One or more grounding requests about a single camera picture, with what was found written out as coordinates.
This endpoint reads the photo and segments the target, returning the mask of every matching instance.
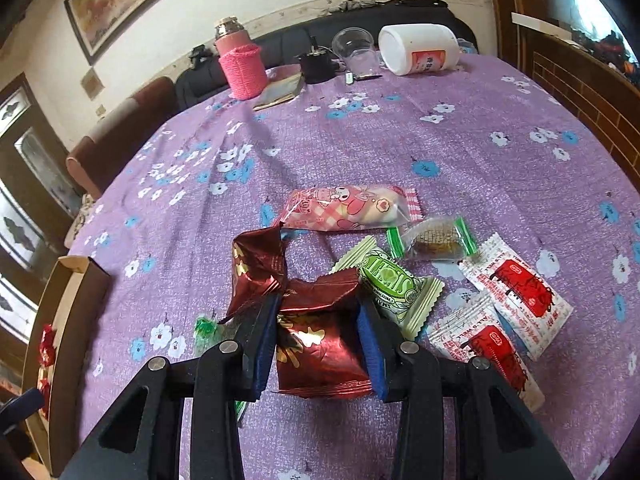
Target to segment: zip bag with green seal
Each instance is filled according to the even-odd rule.
[[[478,244],[462,216],[434,216],[389,228],[386,240],[393,258],[458,262],[478,252]]]

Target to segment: metal screw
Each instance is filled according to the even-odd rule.
[[[164,366],[166,365],[166,361],[164,360],[163,357],[154,357],[153,359],[151,359],[151,361],[149,361],[149,370],[151,370],[152,372],[157,372],[158,370],[162,370],[164,368]]]
[[[236,350],[238,350],[238,343],[236,343],[235,341],[230,340],[220,343],[220,351],[223,354],[232,354]]]
[[[488,370],[489,366],[491,366],[491,361],[486,357],[474,357],[471,359],[471,364],[477,370]]]
[[[405,354],[415,354],[420,347],[413,341],[404,341],[400,343],[400,351]]]

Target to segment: brown chair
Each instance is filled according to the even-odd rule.
[[[66,158],[71,177],[94,199],[145,142],[178,112],[174,83],[155,79],[98,122]]]

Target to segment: black sofa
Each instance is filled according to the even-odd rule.
[[[296,56],[309,52],[312,36],[319,45],[331,47],[334,36],[347,27],[361,27],[378,40],[380,29],[399,23],[438,23],[449,27],[457,38],[478,47],[476,36],[469,26],[455,17],[442,0],[391,0],[367,9],[348,10],[316,18],[309,22],[270,32],[253,38],[262,47],[262,61],[266,68],[296,63]],[[186,110],[212,95],[226,90],[225,74],[218,57],[210,57],[197,68],[187,69],[178,77],[175,92],[180,110]]]

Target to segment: white wall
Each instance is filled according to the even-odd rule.
[[[0,51],[0,88],[25,72],[49,122],[71,148],[97,121],[95,110],[100,104],[111,110],[165,66],[210,40],[217,19],[232,15],[247,22],[308,1],[159,0],[95,63],[105,89],[92,102],[80,86],[89,65],[71,29],[64,0],[34,0]],[[495,36],[495,23],[490,35]]]

